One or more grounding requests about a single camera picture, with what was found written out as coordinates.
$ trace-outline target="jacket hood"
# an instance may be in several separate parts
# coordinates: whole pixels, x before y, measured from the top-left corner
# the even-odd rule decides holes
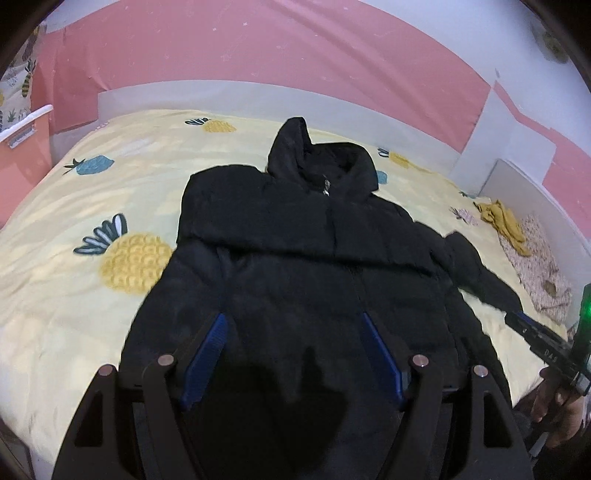
[[[267,172],[353,201],[363,201],[378,189],[374,162],[366,149],[348,142],[313,144],[302,117],[290,118],[279,130]]]

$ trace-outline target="led light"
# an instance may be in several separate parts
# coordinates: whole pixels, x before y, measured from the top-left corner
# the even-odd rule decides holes
[[[580,317],[585,322],[591,322],[591,283],[587,284],[583,290]]]

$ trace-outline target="hand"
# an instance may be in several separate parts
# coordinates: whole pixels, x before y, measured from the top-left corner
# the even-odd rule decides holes
[[[556,448],[579,431],[583,420],[584,397],[574,390],[560,387],[560,374],[550,367],[543,368],[540,376],[544,381],[535,397],[531,418],[536,423],[542,421],[548,413],[553,397],[554,401],[562,406],[557,423],[546,441],[548,448]]]

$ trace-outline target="bed frame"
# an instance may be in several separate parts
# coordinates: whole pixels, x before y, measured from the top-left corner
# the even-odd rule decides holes
[[[36,480],[31,451],[0,419],[0,478]]]

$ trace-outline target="white headboard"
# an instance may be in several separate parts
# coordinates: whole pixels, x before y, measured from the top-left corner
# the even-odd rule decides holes
[[[497,160],[480,191],[481,196],[503,201],[517,218],[535,213],[548,236],[558,267],[573,285],[573,303],[566,326],[579,319],[583,287],[591,282],[591,244],[554,197],[519,167]]]

